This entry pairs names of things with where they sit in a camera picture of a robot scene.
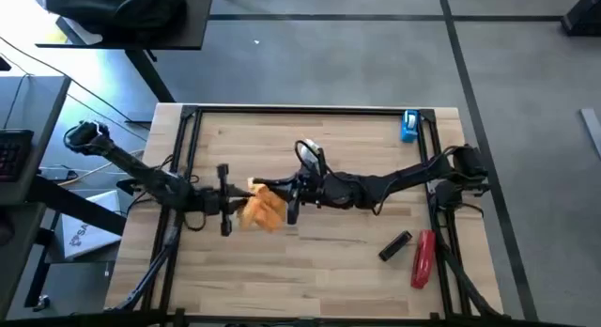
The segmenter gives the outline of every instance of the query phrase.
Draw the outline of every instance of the blue object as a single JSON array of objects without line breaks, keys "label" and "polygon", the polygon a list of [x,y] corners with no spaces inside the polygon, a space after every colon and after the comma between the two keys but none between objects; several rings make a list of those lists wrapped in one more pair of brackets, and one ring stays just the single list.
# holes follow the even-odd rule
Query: blue object
[{"label": "blue object", "polygon": [[417,123],[420,113],[416,110],[407,110],[401,118],[401,140],[404,143],[413,143],[417,138]]}]

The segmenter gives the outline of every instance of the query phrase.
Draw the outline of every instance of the computer keyboard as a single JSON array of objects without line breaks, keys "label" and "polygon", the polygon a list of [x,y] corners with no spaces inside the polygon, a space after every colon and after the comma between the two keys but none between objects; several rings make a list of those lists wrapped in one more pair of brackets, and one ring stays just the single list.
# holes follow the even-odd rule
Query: computer keyboard
[{"label": "computer keyboard", "polygon": [[0,130],[0,182],[19,179],[33,136],[29,130]]}]

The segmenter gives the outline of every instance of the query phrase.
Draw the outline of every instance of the yellow cloth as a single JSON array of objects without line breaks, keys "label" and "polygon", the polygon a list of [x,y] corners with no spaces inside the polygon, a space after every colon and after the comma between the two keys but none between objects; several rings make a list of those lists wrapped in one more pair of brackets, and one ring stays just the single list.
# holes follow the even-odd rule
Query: yellow cloth
[{"label": "yellow cloth", "polygon": [[248,188],[254,193],[248,203],[238,211],[240,228],[246,229],[255,222],[268,232],[273,232],[282,226],[285,220],[285,201],[277,196],[265,184],[253,184],[249,179]]}]

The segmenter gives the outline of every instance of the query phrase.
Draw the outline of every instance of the concrete floor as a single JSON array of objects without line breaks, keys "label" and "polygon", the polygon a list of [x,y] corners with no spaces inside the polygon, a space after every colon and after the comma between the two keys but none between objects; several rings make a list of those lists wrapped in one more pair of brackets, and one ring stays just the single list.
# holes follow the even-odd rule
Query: concrete floor
[{"label": "concrete floor", "polygon": [[[449,2],[456,15],[547,16],[564,14],[577,0]],[[442,12],[439,0],[214,0],[212,13]],[[601,162],[577,111],[593,107],[601,115],[601,39],[569,39],[559,23],[457,22],[455,27],[538,316],[594,326],[601,310],[601,213],[595,201]],[[19,30],[3,37],[119,109],[154,107],[154,96],[121,52],[35,49],[31,33]],[[47,71],[3,44],[0,52],[26,70]],[[453,106],[460,110],[468,142],[476,144],[444,22],[211,21],[203,51],[155,55],[156,68],[178,101]],[[81,89],[73,87],[70,93],[122,120]],[[62,132],[85,117],[94,116],[69,99],[44,165],[91,169],[102,164],[60,143]],[[118,128],[112,132],[126,149],[144,146]],[[98,175],[76,188],[108,189],[120,177]],[[483,207],[503,306],[519,318],[516,285],[490,195]],[[38,315],[100,310],[106,269],[106,262],[53,268],[46,292],[54,305]],[[11,318],[37,316],[21,308],[23,291]]]}]

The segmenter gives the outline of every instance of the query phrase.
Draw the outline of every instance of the red marker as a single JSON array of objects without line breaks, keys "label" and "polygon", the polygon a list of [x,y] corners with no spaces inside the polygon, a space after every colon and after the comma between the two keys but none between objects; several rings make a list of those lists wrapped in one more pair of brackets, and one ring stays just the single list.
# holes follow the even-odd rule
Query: red marker
[{"label": "red marker", "polygon": [[415,258],[413,259],[413,273],[411,274],[411,286],[413,288],[422,289],[428,283],[430,271],[432,271],[435,243],[434,231],[424,229],[420,232],[417,251],[415,251]]}]

